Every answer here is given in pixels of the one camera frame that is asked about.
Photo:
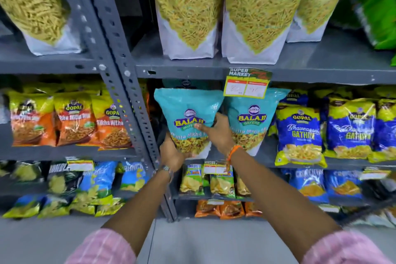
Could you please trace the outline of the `person's right hand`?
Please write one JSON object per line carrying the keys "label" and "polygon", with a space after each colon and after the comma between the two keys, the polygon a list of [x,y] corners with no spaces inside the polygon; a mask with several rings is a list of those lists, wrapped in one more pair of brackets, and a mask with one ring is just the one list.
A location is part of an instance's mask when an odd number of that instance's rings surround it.
{"label": "person's right hand", "polygon": [[[203,126],[206,125],[197,123],[195,125],[195,128],[203,132],[202,130]],[[230,129],[228,117],[226,115],[217,112],[215,115],[215,122],[213,126],[217,126],[220,128],[220,139],[209,139],[209,140],[212,142],[212,144],[215,145],[215,147],[219,152],[221,152],[224,156],[227,156],[231,148],[235,145],[235,142],[232,137],[232,132]]]}

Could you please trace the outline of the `person's left hand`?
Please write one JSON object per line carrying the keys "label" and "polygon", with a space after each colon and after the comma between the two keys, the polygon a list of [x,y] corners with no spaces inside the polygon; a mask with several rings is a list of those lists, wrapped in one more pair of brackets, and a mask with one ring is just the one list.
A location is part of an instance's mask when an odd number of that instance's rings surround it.
{"label": "person's left hand", "polygon": [[182,153],[179,151],[174,142],[172,151],[163,151],[163,143],[160,145],[160,163],[161,166],[167,166],[171,172],[178,171],[186,159],[193,158],[194,153]]}

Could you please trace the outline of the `teal snack packet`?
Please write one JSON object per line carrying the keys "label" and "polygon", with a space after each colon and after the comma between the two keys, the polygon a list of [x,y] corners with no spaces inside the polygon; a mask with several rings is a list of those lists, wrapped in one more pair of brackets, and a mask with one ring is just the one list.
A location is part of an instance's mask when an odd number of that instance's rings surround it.
{"label": "teal snack packet", "polygon": [[225,112],[234,142],[250,156],[256,156],[270,127],[278,103],[290,89],[269,88],[263,99],[225,97]]}
{"label": "teal snack packet", "polygon": [[223,102],[219,90],[185,88],[157,88],[154,99],[161,107],[167,127],[176,148],[191,153],[193,159],[206,159],[211,142],[204,131],[194,127],[196,123],[211,127],[215,114]]}

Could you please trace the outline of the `person's left forearm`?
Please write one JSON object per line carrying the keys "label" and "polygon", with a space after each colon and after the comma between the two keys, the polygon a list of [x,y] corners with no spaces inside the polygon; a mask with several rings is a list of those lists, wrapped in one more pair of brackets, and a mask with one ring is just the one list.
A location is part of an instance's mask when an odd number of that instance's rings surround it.
{"label": "person's left forearm", "polygon": [[121,235],[139,255],[170,179],[168,171],[159,170],[102,228]]}

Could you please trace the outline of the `person's right forearm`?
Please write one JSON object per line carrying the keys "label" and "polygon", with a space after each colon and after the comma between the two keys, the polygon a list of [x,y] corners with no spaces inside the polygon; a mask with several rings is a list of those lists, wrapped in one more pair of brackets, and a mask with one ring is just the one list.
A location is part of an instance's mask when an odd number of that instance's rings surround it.
{"label": "person's right forearm", "polygon": [[330,216],[244,150],[232,155],[231,165],[298,262],[320,239],[341,231]]}

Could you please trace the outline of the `orange wrist thread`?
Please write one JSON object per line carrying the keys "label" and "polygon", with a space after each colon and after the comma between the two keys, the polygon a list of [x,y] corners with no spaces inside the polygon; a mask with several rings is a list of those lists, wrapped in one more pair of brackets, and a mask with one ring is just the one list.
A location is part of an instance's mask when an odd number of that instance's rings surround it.
{"label": "orange wrist thread", "polygon": [[226,157],[226,160],[225,160],[225,163],[226,163],[226,164],[225,164],[225,171],[226,171],[226,172],[229,172],[229,171],[230,171],[232,155],[233,155],[237,150],[239,150],[239,149],[242,149],[242,150],[243,150],[243,147],[240,146],[240,145],[234,145],[234,146],[231,148],[230,152],[227,154],[227,157]]}

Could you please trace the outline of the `green wafer chips packet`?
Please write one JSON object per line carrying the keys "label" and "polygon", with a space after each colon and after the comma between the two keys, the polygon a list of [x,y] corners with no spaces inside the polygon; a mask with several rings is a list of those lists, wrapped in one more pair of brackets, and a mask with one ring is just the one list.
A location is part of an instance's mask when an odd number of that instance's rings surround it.
{"label": "green wafer chips packet", "polygon": [[183,166],[180,194],[204,196],[203,164],[187,164]]}
{"label": "green wafer chips packet", "polygon": [[236,175],[235,187],[236,187],[237,198],[242,199],[242,198],[251,197],[251,192],[249,191],[249,189],[247,188],[247,186],[242,181],[239,175]]}
{"label": "green wafer chips packet", "polygon": [[233,167],[222,174],[210,175],[210,192],[213,196],[236,198]]}

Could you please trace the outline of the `light blue chips packet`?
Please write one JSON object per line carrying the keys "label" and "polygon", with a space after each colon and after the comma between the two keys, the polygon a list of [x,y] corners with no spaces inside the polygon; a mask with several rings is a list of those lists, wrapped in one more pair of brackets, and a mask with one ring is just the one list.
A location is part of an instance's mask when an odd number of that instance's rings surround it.
{"label": "light blue chips packet", "polygon": [[84,172],[74,202],[89,205],[111,204],[117,165],[116,161],[98,162],[94,170]]}
{"label": "light blue chips packet", "polygon": [[139,192],[149,180],[141,162],[124,161],[122,166],[121,191]]}

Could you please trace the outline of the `small orange snack packet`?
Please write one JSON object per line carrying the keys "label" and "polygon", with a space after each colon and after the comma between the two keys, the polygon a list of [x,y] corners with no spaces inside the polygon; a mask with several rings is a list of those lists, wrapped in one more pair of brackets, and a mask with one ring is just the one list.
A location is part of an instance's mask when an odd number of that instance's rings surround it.
{"label": "small orange snack packet", "polygon": [[258,209],[255,202],[244,202],[244,210],[246,217],[263,217],[263,213]]}
{"label": "small orange snack packet", "polygon": [[219,206],[219,210],[221,220],[230,220],[245,216],[243,202],[240,201],[225,201]]}
{"label": "small orange snack packet", "polygon": [[196,205],[195,218],[221,217],[220,206],[210,204],[207,200],[199,200]]}

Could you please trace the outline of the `grey perforated shelf upright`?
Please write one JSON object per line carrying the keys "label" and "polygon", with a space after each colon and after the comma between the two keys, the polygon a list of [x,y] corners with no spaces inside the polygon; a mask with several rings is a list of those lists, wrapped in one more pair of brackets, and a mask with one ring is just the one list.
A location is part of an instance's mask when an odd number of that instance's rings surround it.
{"label": "grey perforated shelf upright", "polygon": [[96,69],[121,115],[136,155],[151,177],[159,166],[159,152],[116,1],[67,1],[96,60]]}

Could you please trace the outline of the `yellow green chips packet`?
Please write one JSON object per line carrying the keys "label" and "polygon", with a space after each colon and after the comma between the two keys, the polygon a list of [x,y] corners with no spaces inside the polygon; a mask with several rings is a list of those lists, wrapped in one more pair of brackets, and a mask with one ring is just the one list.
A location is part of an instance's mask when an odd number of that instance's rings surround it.
{"label": "yellow green chips packet", "polygon": [[87,215],[95,215],[95,201],[94,196],[90,196],[88,192],[76,193],[72,203],[69,206],[70,210],[78,211]]}
{"label": "yellow green chips packet", "polygon": [[14,205],[2,218],[24,219],[37,216],[45,195],[25,195],[17,199]]}
{"label": "yellow green chips packet", "polygon": [[38,213],[38,218],[55,218],[69,216],[71,213],[70,199],[47,195],[41,210]]}
{"label": "yellow green chips packet", "polygon": [[104,217],[114,215],[125,204],[125,200],[119,197],[113,197],[111,201],[96,206],[95,217]]}

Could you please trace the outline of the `row of orange yellow packets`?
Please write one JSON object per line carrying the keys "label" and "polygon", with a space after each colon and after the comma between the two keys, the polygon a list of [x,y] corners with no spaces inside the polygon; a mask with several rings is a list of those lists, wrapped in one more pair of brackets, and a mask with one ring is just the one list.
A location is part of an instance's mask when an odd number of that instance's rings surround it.
{"label": "row of orange yellow packets", "polygon": [[31,82],[7,96],[13,146],[133,147],[103,81]]}

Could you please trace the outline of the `pink striped shirt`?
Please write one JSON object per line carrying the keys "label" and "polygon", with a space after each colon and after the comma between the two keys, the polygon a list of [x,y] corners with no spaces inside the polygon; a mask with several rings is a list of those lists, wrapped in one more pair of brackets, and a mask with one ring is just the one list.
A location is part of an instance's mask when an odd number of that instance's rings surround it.
{"label": "pink striped shirt", "polygon": [[[136,264],[136,255],[115,231],[99,229],[85,238],[65,264]],[[367,236],[342,230],[320,239],[300,264],[394,264]]]}

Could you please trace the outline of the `row of blue yellow packets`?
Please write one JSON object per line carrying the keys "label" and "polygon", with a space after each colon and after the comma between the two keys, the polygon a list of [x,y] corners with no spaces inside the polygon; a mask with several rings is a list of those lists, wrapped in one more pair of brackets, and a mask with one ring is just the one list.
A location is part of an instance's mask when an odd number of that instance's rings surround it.
{"label": "row of blue yellow packets", "polygon": [[280,101],[270,135],[278,138],[275,165],[319,165],[326,157],[396,161],[396,87],[379,86],[355,98],[346,87],[293,90]]}

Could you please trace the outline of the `green white snack packet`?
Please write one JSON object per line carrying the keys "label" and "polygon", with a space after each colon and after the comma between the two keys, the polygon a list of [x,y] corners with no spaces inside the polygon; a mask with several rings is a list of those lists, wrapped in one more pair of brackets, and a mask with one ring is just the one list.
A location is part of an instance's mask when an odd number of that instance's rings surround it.
{"label": "green white snack packet", "polygon": [[0,0],[35,56],[79,54],[82,39],[66,0]]}

